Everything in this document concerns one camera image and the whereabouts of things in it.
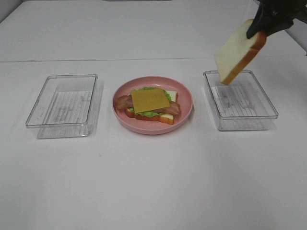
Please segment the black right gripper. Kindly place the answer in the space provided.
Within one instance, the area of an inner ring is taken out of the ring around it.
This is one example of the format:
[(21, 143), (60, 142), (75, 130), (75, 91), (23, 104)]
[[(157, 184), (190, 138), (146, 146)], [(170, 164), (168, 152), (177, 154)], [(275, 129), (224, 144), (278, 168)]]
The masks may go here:
[(259, 0), (259, 7), (252, 24), (246, 32), (247, 39), (257, 32), (270, 36), (290, 28), (293, 19), (307, 22), (306, 0)]

